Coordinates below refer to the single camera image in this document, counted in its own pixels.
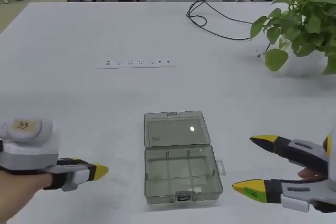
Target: box lid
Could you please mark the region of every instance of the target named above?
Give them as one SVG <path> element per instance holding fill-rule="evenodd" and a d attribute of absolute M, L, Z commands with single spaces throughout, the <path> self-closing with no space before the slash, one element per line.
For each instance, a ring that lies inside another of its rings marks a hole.
<path fill-rule="evenodd" d="M 210 144 L 201 111 L 145 114 L 145 146 Z"/>

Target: finger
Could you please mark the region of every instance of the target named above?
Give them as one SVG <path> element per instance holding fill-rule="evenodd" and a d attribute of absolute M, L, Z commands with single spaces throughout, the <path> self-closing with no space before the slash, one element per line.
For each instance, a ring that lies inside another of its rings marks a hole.
<path fill-rule="evenodd" d="M 318 175 L 318 173 L 315 172 L 314 170 L 309 169 L 309 168 L 305 168 L 305 169 L 299 171 L 298 175 L 299 175 L 300 178 L 310 178 L 310 177 L 313 177 L 315 175 Z"/>
<path fill-rule="evenodd" d="M 311 177 L 308 177 L 308 178 L 304 178 L 302 179 L 303 181 L 312 181 L 312 180 L 317 180 L 317 179 L 321 179 L 321 178 L 325 178 L 325 176 L 323 175 L 320 175 L 320 174 L 317 174 L 315 176 L 311 176 Z"/>

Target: power strip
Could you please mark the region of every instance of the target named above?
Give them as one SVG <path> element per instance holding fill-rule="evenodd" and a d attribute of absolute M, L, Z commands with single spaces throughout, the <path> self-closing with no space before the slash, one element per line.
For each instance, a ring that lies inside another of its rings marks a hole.
<path fill-rule="evenodd" d="M 98 65 L 98 69 L 116 68 L 172 68 L 176 64 L 171 60 L 107 60 Z"/>

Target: white table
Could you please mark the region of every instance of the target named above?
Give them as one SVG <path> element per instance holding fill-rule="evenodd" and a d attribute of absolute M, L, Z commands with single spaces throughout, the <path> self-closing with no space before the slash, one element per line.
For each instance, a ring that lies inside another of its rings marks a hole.
<path fill-rule="evenodd" d="M 262 205 L 231 184 L 250 178 L 297 179 L 299 167 L 249 141 L 279 134 L 321 143 L 336 106 L 335 79 L 276 78 L 256 58 L 267 44 L 207 34 L 185 17 L 188 3 L 33 3 L 0 34 L 0 120 L 16 114 L 53 118 L 60 156 L 110 166 L 76 191 L 41 191 L 13 224 L 334 223 L 336 215 Z M 268 3 L 217 3 L 253 21 Z M 209 28 L 246 37 L 249 26 L 199 10 Z M 172 59 L 176 68 L 98 70 L 117 59 Z M 224 193 L 211 204 L 149 207 L 144 197 L 143 115 L 202 110 Z"/>

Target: clear plastic box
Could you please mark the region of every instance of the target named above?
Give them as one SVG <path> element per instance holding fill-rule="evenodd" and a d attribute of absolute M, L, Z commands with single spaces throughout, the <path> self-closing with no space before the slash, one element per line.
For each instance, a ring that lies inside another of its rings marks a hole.
<path fill-rule="evenodd" d="M 201 111 L 145 115 L 148 204 L 217 200 L 223 192 Z"/>

